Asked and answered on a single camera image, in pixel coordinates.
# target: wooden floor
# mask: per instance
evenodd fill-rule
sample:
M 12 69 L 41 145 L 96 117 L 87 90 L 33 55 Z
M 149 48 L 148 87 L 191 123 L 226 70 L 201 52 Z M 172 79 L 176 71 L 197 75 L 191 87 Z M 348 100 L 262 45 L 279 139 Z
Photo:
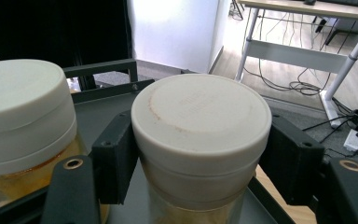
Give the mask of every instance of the wooden floor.
M 235 77 L 241 60 L 241 48 L 248 14 L 249 9 L 246 8 L 245 11 L 242 11 L 242 15 L 244 17 L 243 21 L 235 20 L 239 18 L 238 15 L 234 15 L 234 19 L 231 16 L 228 17 L 227 29 L 225 32 L 224 51 L 216 63 L 213 74 L 228 78 Z M 253 36 L 254 39 L 320 50 L 321 45 L 324 43 L 324 40 L 331 29 L 330 27 L 324 27 L 321 33 L 314 33 L 316 27 L 314 25 L 307 24 L 313 21 L 314 17 L 312 16 L 266 11 L 265 17 L 275 18 L 277 20 L 258 19 Z M 336 35 L 333 41 L 322 50 L 337 53 L 345 37 L 345 34 Z M 357 41 L 358 35 L 349 35 L 347 41 L 340 50 L 340 54 L 348 55 Z M 305 70 L 305 68 L 302 67 L 258 60 L 250 57 L 248 57 L 246 61 L 245 68 L 249 72 L 256 73 L 258 75 L 260 74 L 259 69 L 261 69 L 263 77 L 284 87 L 288 87 L 289 83 L 292 81 L 297 81 L 297 77 Z M 335 78 L 335 76 L 336 74 L 331 74 L 327 86 Z M 326 72 L 307 70 L 300 77 L 300 80 L 302 82 L 308 82 L 312 85 L 322 87 L 327 78 L 328 73 Z M 323 108 L 318 94 L 306 96 L 297 91 L 276 91 L 267 86 L 263 82 L 262 78 L 252 76 L 246 71 L 244 71 L 244 79 L 242 83 L 250 86 L 255 91 L 265 96 L 281 99 L 295 104 Z M 349 108 L 358 109 L 358 61 L 337 90 L 335 97 Z

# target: white lid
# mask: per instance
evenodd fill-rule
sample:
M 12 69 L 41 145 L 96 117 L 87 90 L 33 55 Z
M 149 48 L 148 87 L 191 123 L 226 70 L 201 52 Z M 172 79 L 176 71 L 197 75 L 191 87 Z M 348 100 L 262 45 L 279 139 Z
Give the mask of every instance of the white lid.
M 75 135 L 75 109 L 58 65 L 38 60 L 0 62 L 0 175 L 52 158 Z
M 224 77 L 167 77 L 141 91 L 131 111 L 145 157 L 187 175 L 224 175 L 254 162 L 271 125 L 265 100 Z

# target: plastic container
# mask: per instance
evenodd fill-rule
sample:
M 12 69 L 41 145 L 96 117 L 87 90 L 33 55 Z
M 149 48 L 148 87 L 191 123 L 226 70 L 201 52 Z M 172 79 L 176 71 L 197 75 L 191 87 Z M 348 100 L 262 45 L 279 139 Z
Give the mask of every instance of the plastic container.
M 48 185 L 54 165 L 86 154 L 62 69 L 0 62 L 0 207 Z
M 139 93 L 131 119 L 156 192 L 151 223 L 238 222 L 271 126 L 259 94 L 224 77 L 167 77 Z

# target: white desk frame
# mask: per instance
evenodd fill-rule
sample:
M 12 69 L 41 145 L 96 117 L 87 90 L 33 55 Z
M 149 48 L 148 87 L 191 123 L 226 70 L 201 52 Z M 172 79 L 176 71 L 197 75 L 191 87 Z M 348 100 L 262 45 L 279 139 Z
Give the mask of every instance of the white desk frame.
M 255 29 L 259 9 L 293 12 L 308 14 L 312 16 L 327 16 L 334 18 L 345 18 L 358 20 L 358 7 L 342 6 L 325 2 L 316 2 L 315 6 L 304 5 L 302 1 L 290 0 L 237 0 L 246 7 L 255 8 L 248 35 L 246 36 L 245 47 L 242 50 L 240 67 L 235 80 L 241 82 L 243 78 L 243 67 L 246 58 L 256 57 L 278 63 L 313 68 L 325 72 L 337 73 L 336 78 L 327 91 L 321 91 L 320 96 L 324 104 L 327 117 L 333 119 L 330 122 L 332 128 L 340 125 L 338 114 L 333 105 L 333 95 L 345 76 L 350 72 L 358 59 L 358 43 L 348 56 L 316 51 L 313 49 L 301 49 L 290 46 L 272 44 L 264 41 L 253 40 L 252 35 Z

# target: power strip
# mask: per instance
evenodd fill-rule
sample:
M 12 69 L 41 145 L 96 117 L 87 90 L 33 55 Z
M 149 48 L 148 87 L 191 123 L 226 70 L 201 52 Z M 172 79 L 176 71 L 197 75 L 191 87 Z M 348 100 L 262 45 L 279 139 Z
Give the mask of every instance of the power strip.
M 347 139 L 345 140 L 344 147 L 348 151 L 357 151 L 358 150 L 358 136 L 356 136 L 357 132 L 354 129 L 351 129 L 348 134 Z

